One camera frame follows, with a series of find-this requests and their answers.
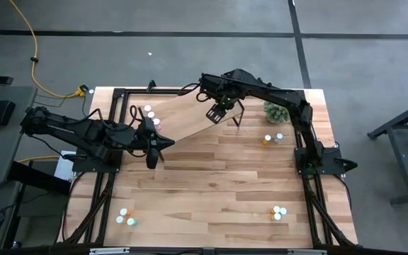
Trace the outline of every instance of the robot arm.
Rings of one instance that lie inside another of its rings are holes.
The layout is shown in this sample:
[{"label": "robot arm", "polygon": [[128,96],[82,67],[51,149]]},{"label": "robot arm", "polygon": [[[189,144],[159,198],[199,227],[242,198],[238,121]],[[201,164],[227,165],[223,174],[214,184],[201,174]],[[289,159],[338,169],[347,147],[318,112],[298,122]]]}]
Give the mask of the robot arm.
[{"label": "robot arm", "polygon": [[[338,157],[338,154],[341,156],[338,148],[326,149],[317,140],[312,126],[312,107],[303,96],[294,90],[276,88],[271,83],[262,82],[260,78],[255,79],[253,75],[242,69],[235,69],[222,76],[202,74],[200,94],[205,94],[208,98],[215,100],[215,105],[207,114],[207,117],[214,123],[218,123],[239,99],[245,99],[246,96],[254,96],[288,109],[293,127],[301,133],[306,144],[304,153],[296,154],[298,169],[309,168],[309,166],[316,169],[323,166],[325,154],[328,154],[329,157],[333,154],[335,156],[333,159]],[[356,167],[355,163],[345,159],[332,161],[343,166],[345,171]],[[329,160],[326,161],[326,167],[329,167],[329,162]]]},{"label": "robot arm", "polygon": [[[100,120],[89,119],[95,113],[99,114]],[[21,132],[28,136],[52,135],[86,152],[85,155],[67,155],[71,160],[90,158],[105,163],[111,152],[142,150],[147,154],[147,167],[155,169],[160,151],[172,146],[174,141],[159,135],[150,118],[142,116],[137,120],[140,124],[138,129],[134,129],[131,126],[133,121],[126,125],[103,120],[99,109],[82,120],[74,120],[51,113],[45,107],[37,107],[26,110]]]}]

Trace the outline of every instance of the gray floor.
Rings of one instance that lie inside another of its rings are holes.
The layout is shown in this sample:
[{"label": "gray floor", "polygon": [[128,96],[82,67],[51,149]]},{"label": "gray floor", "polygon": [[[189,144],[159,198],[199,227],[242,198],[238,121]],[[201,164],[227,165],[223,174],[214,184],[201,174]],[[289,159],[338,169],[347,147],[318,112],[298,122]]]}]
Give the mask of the gray floor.
[{"label": "gray floor", "polygon": [[[70,30],[286,32],[287,0],[23,0],[34,28]],[[408,33],[408,0],[295,0],[303,33]],[[0,28],[24,29],[9,2],[0,1]],[[37,77],[68,94],[95,86],[183,86],[201,72],[244,68],[283,88],[302,88],[294,39],[39,37]],[[408,251],[408,205],[389,199],[405,185],[386,137],[366,133],[408,108],[408,40],[304,40],[312,88],[324,89],[336,140],[358,162],[348,174],[353,218],[365,247]],[[0,35],[0,75],[33,85],[28,36]],[[58,103],[38,99],[44,103]],[[86,102],[89,109],[91,100]],[[55,112],[81,117],[81,99]],[[46,139],[58,149],[73,149]],[[52,154],[23,139],[17,158]]]}]

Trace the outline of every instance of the wooden tabletop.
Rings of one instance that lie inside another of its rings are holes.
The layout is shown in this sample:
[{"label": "wooden tabletop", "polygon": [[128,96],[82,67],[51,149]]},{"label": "wooden tabletop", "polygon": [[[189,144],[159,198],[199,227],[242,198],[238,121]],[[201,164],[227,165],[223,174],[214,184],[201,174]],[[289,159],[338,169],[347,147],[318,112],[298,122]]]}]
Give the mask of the wooden tabletop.
[{"label": "wooden tabletop", "polygon": [[[100,108],[107,117],[113,89],[97,87],[91,111]],[[333,146],[323,90],[306,89],[305,95],[314,108],[319,140]],[[155,106],[173,97],[133,94],[129,104]],[[113,189],[105,246],[311,248],[303,184],[295,170],[293,127],[267,122],[263,103],[246,98],[241,127],[228,120],[191,135],[165,149],[165,162],[159,161],[155,170],[147,169],[144,158],[124,154]],[[262,144],[265,135],[278,132],[284,135],[279,144]],[[76,185],[66,236],[89,211],[95,177],[87,173]],[[322,185],[329,214],[356,243],[344,186],[334,176],[322,176]],[[271,219],[274,205],[288,210],[280,221]],[[116,223],[121,208],[133,212],[136,226]],[[320,217],[317,222],[324,241]]]}]

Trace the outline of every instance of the small potted plant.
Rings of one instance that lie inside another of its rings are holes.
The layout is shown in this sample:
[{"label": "small potted plant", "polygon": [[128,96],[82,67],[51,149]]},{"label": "small potted plant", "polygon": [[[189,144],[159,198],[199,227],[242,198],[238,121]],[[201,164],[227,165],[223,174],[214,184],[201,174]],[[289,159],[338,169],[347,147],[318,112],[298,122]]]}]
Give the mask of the small potted plant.
[{"label": "small potted plant", "polygon": [[280,124],[289,120],[289,112],[286,108],[274,103],[264,101],[263,111],[266,113],[268,122]]}]

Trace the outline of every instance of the desk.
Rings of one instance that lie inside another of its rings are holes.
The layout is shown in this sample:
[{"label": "desk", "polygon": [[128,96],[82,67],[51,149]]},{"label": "desk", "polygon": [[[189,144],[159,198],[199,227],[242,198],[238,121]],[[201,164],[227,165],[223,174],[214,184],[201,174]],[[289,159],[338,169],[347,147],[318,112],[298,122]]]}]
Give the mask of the desk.
[{"label": "desk", "polygon": [[[97,87],[91,111],[108,117],[113,87]],[[313,124],[326,147],[334,145],[323,90],[305,90],[314,108]],[[172,96],[130,95],[129,104],[155,106]],[[296,174],[295,136],[290,123],[270,124],[263,101],[247,98],[239,128],[228,120],[165,149],[165,162],[147,169],[145,159],[124,154],[110,204],[105,246],[311,248],[304,191]],[[279,144],[262,145],[264,135],[283,133]],[[77,183],[67,212],[69,236],[89,211],[96,174]],[[356,243],[344,186],[322,176],[327,210],[341,231]],[[288,214],[274,222],[274,205]],[[121,208],[134,213],[138,225],[115,221]],[[96,236],[100,222],[94,225]],[[321,240],[322,221],[317,217]]]},{"label": "desk", "polygon": [[0,87],[0,100],[15,103],[8,124],[0,127],[0,184],[6,181],[11,169],[22,135],[20,123],[25,117],[26,108],[33,105],[36,92],[37,89],[32,86]]}]

